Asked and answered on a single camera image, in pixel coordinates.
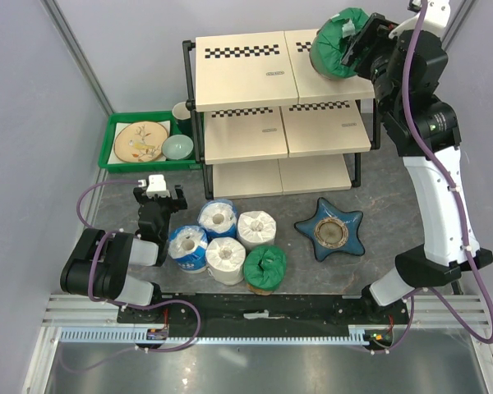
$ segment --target white toilet paper roll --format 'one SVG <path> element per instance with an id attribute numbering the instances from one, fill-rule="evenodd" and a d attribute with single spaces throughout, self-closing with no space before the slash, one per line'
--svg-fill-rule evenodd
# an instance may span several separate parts
<path id="1" fill-rule="evenodd" d="M 243 280 L 246 256 L 243 245 L 230 237 L 213 239 L 205 254 L 210 275 L 225 285 L 235 285 Z"/>
<path id="2" fill-rule="evenodd" d="M 248 251 L 258 245 L 273 245 L 276 221 L 263 211 L 242 213 L 237 222 L 237 238 Z"/>

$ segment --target cable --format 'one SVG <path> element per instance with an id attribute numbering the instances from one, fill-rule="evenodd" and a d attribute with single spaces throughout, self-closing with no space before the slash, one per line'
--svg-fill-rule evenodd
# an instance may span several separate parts
<path id="1" fill-rule="evenodd" d="M 394 336 L 393 336 L 393 340 L 391 341 L 391 346 L 386 346 L 386 345 L 383 345 L 381 343 L 379 343 L 375 338 L 372 338 L 371 339 L 376 345 L 378 345 L 379 347 L 381 347 L 382 349 L 390 349 L 390 347 L 393 345 L 393 341 L 394 341 Z"/>
<path id="2" fill-rule="evenodd" d="M 477 265 L 475 264 L 475 261 L 473 260 L 473 256 L 471 254 L 471 250 L 468 250 L 467 247 L 469 247 L 469 232 L 468 232 L 468 219 L 466 215 L 466 210 L 464 208 L 464 204 L 462 201 L 462 196 L 460 195 L 459 191 L 457 190 L 457 185 L 453 180 L 453 177 L 448 173 L 447 169 L 445 168 L 444 164 L 435 156 L 433 152 L 427 147 L 427 145 L 424 143 L 423 139 L 421 138 L 420 134 L 418 133 L 417 127 L 414 123 L 414 120 L 412 119 L 412 114 L 411 114 L 411 104 L 409 100 L 409 76 L 411 74 L 411 64 L 412 64 L 412 58 L 415 53 L 415 49 L 417 46 L 417 41 L 418 37 L 420 35 L 420 32 L 422 30 L 422 25 L 424 22 L 424 19 L 426 18 L 426 12 L 427 12 L 427 0 L 422 0 L 422 9 L 420 10 L 420 13 L 418 15 L 418 20 L 415 25 L 414 31 L 412 32 L 412 37 L 411 41 L 409 43 L 407 55 L 405 58 L 405 64 L 403 65 L 403 75 L 402 75 L 402 102 L 403 102 L 403 112 L 405 114 L 405 120 L 408 124 L 409 130 L 411 131 L 411 135 L 413 139 L 416 141 L 417 145 L 420 147 L 422 152 L 435 164 L 435 167 L 439 169 L 440 173 L 442 174 L 442 177 L 447 181 L 450 191 L 452 191 L 454 200 L 457 204 L 457 209 L 458 209 L 458 216 L 460 218 L 460 227 L 462 229 L 462 237 L 463 237 L 463 243 L 465 249 L 465 254 L 466 257 L 468 258 L 469 266 L 471 267 L 473 276 L 475 277 L 478 287 L 480 288 L 480 291 L 482 293 L 482 296 L 486 300 L 486 305 L 489 310 L 490 316 L 491 316 L 491 336 L 489 338 L 484 338 L 481 337 L 479 334 L 477 334 L 462 318 L 458 316 L 458 313 L 456 310 L 454 310 L 453 306 L 445 298 L 436 290 L 436 289 L 431 289 L 436 296 L 444 303 L 444 305 L 447 307 L 449 312 L 458 320 L 458 322 L 473 336 L 475 337 L 478 341 L 486 343 L 486 344 L 491 344 L 493 343 L 493 301 L 490 298 L 489 292 L 486 288 L 486 285 L 484 284 L 484 281 L 481 278 L 481 275 L 478 271 Z"/>
<path id="3" fill-rule="evenodd" d="M 163 330 L 166 329 L 168 330 L 168 309 L 164 310 L 164 326 Z"/>
<path id="4" fill-rule="evenodd" d="M 394 328 L 394 319 L 393 319 L 393 315 L 389 315 L 389 329 L 387 330 L 387 333 L 386 334 L 389 334 L 390 332 L 393 331 L 393 328 Z"/>
<path id="5" fill-rule="evenodd" d="M 396 343 L 394 343 L 393 345 L 391 345 L 387 349 L 383 349 L 383 350 L 371 350 L 370 353 L 372 355 L 375 355 L 375 354 L 378 354 L 378 355 L 389 354 L 389 352 L 391 350 L 394 350 L 398 346 L 400 346 L 400 344 L 403 342 L 403 340 L 407 336 L 407 334 L 409 332 L 409 329 L 411 328 L 413 318 L 414 318 L 414 297 L 411 296 L 411 316 L 409 316 L 408 325 L 405 328 L 405 330 L 403 331 L 402 336 L 398 339 L 398 341 Z M 358 351 L 363 351 L 365 353 L 369 353 L 369 351 L 367 349 L 365 349 L 365 348 L 361 348 L 361 347 L 357 347 L 357 346 L 353 346 L 352 348 L 354 350 L 358 350 Z"/>
<path id="6" fill-rule="evenodd" d="M 105 364 L 115 358 L 117 358 L 118 356 L 120 355 L 125 355 L 126 353 L 128 353 L 129 351 L 131 350 L 142 350 L 142 348 L 140 348 L 138 345 L 135 345 L 135 346 L 132 346 L 132 347 L 126 347 L 124 349 L 121 349 L 119 351 L 116 351 L 115 353 L 109 355 L 108 357 L 106 357 L 105 359 L 102 359 L 101 361 L 95 363 L 95 364 L 92 364 L 90 365 L 89 367 L 86 367 L 86 368 L 83 368 L 83 369 L 74 369 L 74 368 L 71 368 L 71 367 L 68 367 L 66 365 L 66 363 L 64 363 L 64 359 L 62 357 L 62 353 L 63 353 L 63 350 L 62 348 L 60 348 L 58 350 L 58 355 L 57 355 L 57 360 L 58 360 L 58 363 L 69 373 L 85 373 L 85 372 L 89 372 L 91 371 L 92 369 L 95 369 L 97 367 L 99 367 L 100 365 L 102 364 Z M 56 384 L 55 382 L 53 381 L 53 386 L 55 387 L 55 390 L 56 390 Z"/>
<path id="7" fill-rule="evenodd" d="M 90 298 L 90 300 L 92 300 L 94 302 L 104 301 L 103 299 L 96 298 L 93 295 L 95 270 L 97 269 L 97 264 L 99 263 L 99 257 L 100 257 L 100 254 L 102 252 L 102 249 L 104 247 L 104 244 L 106 243 L 108 238 L 115 233 L 117 233 L 117 232 L 116 231 L 106 232 L 106 234 L 104 234 L 103 237 L 100 239 L 99 244 L 97 245 L 97 249 L 95 250 L 95 253 L 93 255 L 93 260 L 91 262 L 90 276 L 88 278 L 88 297 Z M 194 311 L 194 313 L 196 314 L 196 317 L 197 317 L 197 327 L 196 327 L 194 334 L 190 337 L 190 339 L 188 339 L 188 341 L 184 342 L 183 344 L 181 344 L 179 346 L 175 346 L 175 347 L 171 347 L 171 348 L 167 348 L 167 349 L 162 349 L 162 348 L 161 349 L 149 349 L 149 351 L 153 351 L 155 353 L 169 353 L 172 351 L 186 349 L 189 345 L 192 344 L 192 342 L 197 338 L 197 335 L 199 334 L 199 331 L 200 331 L 200 313 L 199 313 L 199 310 L 197 310 L 197 308 L 192 303 L 190 303 L 188 301 L 185 301 L 185 300 L 167 300 L 167 301 L 159 302 L 158 304 L 147 305 L 147 306 L 135 305 L 135 304 L 125 304 L 123 302 L 117 302 L 117 301 L 111 301 L 111 300 L 108 300 L 108 302 L 112 305 L 130 307 L 133 309 L 140 309 L 140 310 L 151 310 L 151 309 L 155 309 L 155 308 L 161 308 L 161 307 L 166 306 L 166 305 L 182 304 L 182 305 L 189 307 L 190 309 L 192 309 Z"/>
<path id="8" fill-rule="evenodd" d="M 130 181 L 128 179 L 112 179 L 110 181 L 104 181 L 104 182 L 99 182 L 95 183 L 93 186 L 88 187 L 86 190 L 84 190 L 79 197 L 78 201 L 76 202 L 76 216 L 79 217 L 79 220 L 82 222 L 82 224 L 88 228 L 93 228 L 82 216 L 81 213 L 81 204 L 82 200 L 86 197 L 88 193 L 90 193 L 93 189 L 96 189 L 99 186 L 104 186 L 104 185 L 113 185 L 113 184 L 123 184 L 123 185 L 134 185 L 138 186 L 139 182 L 138 181 Z"/>

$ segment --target beige shelf board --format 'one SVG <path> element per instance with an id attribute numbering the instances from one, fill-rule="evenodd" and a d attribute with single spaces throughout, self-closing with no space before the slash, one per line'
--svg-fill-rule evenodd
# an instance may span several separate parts
<path id="1" fill-rule="evenodd" d="M 283 31 L 196 39 L 199 112 L 297 103 Z"/>
<path id="2" fill-rule="evenodd" d="M 224 164 L 288 157 L 279 107 L 205 113 L 205 162 Z"/>
<path id="3" fill-rule="evenodd" d="M 284 195 L 351 188 L 342 154 L 283 158 L 279 160 L 279 171 Z"/>
<path id="4" fill-rule="evenodd" d="M 364 80 L 358 76 L 330 80 L 314 70 L 309 59 L 309 50 L 316 37 L 317 30 L 290 30 L 284 32 L 296 81 L 298 102 L 304 104 L 373 99 L 375 93 L 369 80 Z"/>
<path id="5" fill-rule="evenodd" d="M 290 158 L 371 150 L 354 101 L 296 104 L 281 110 Z"/>
<path id="6" fill-rule="evenodd" d="M 242 199 L 283 193 L 278 160 L 217 164 L 212 169 L 216 199 Z"/>

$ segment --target cup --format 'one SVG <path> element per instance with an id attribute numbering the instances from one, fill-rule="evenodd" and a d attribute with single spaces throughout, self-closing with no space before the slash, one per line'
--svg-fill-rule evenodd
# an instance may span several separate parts
<path id="1" fill-rule="evenodd" d="M 191 130 L 191 114 L 190 111 L 187 110 L 187 103 L 182 102 L 175 104 L 172 115 L 177 124 L 177 128 L 181 133 L 193 138 L 193 132 Z"/>

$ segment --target green wrapped roll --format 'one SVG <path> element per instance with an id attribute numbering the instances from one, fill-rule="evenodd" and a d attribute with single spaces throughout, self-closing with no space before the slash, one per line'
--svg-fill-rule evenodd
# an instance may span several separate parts
<path id="1" fill-rule="evenodd" d="M 246 283 L 262 291 L 276 290 L 286 270 L 287 256 L 273 245 L 257 246 L 246 257 L 243 265 Z"/>
<path id="2" fill-rule="evenodd" d="M 348 46 L 345 38 L 359 33 L 368 19 L 361 8 L 346 8 L 325 22 L 311 45 L 311 63 L 316 71 L 327 78 L 355 76 L 352 68 L 341 63 Z"/>

